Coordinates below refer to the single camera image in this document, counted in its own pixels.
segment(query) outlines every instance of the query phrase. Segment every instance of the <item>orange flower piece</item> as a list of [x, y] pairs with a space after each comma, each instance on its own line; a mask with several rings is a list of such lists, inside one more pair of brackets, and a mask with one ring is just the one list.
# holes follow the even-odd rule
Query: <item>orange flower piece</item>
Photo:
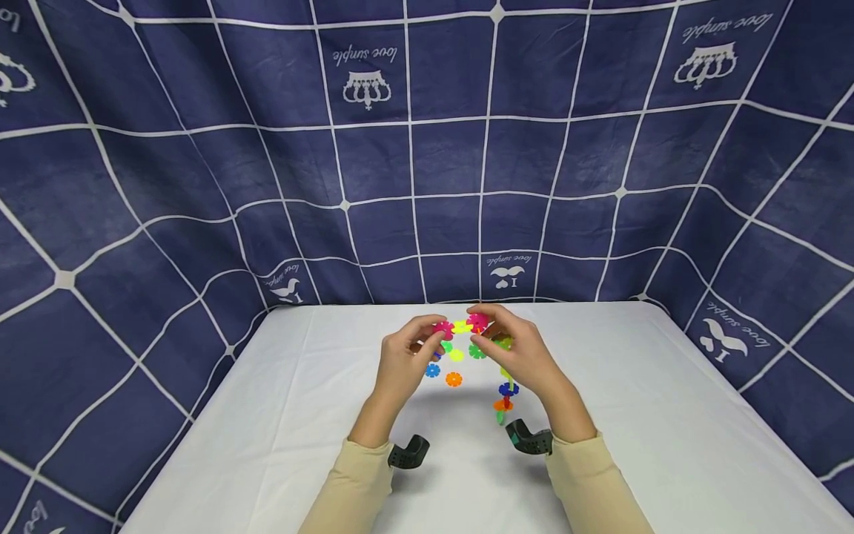
[[458, 388], [463, 383], [463, 375], [459, 373], [448, 373], [445, 375], [445, 382], [452, 388]]
[[507, 401], [507, 408], [504, 408], [504, 399], [501, 399], [500, 401], [495, 401], [492, 407], [495, 408], [496, 412], [509, 412], [513, 409], [513, 401]]

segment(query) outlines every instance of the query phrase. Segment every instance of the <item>blue flower piece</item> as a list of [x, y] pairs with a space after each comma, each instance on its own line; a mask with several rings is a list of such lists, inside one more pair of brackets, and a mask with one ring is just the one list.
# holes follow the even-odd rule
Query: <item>blue flower piece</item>
[[510, 383], [505, 382], [504, 384], [498, 386], [498, 392], [501, 396], [514, 396], [519, 392], [519, 384], [513, 385], [513, 391], [510, 391]]
[[441, 368], [439, 368], [439, 366], [437, 366], [435, 363], [431, 363], [427, 366], [427, 370], [424, 371], [424, 376], [436, 378], [441, 372], [442, 370]]

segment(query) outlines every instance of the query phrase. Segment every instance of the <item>navy blue cloth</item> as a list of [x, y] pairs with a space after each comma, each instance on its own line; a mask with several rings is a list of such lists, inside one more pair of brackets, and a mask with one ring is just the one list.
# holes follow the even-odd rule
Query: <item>navy blue cloth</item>
[[370, 302], [658, 305], [854, 511], [852, 32], [845, 0], [6, 2], [0, 531], [114, 531], [270, 308]]

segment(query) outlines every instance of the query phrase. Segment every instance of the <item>forearm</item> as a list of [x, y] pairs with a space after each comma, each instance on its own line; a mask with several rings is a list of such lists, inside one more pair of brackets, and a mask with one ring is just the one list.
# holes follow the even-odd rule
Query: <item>forearm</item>
[[368, 534], [391, 493], [391, 448], [345, 442], [299, 534]]
[[579, 443], [556, 437], [546, 468], [574, 534], [653, 534], [600, 434]]
[[552, 434], [568, 443], [596, 437], [596, 426], [576, 387], [561, 376], [552, 387], [540, 395]]
[[348, 439], [368, 449], [385, 445], [402, 408], [398, 402], [377, 393], [371, 394], [362, 406]]
[[389, 433], [400, 409], [365, 401], [299, 534], [367, 534], [391, 493]]
[[576, 387], [561, 380], [541, 401], [553, 434], [546, 467], [574, 534], [652, 534]]

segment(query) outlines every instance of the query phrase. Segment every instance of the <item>right hand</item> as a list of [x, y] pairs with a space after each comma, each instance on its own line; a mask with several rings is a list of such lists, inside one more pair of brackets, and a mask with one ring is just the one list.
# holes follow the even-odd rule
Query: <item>right hand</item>
[[[471, 342], [540, 399], [568, 382], [534, 323], [517, 317], [500, 304], [476, 304], [466, 311], [485, 314], [494, 321], [483, 335], [471, 336]], [[491, 341], [500, 334], [509, 334], [513, 338], [510, 350], [504, 350]]]

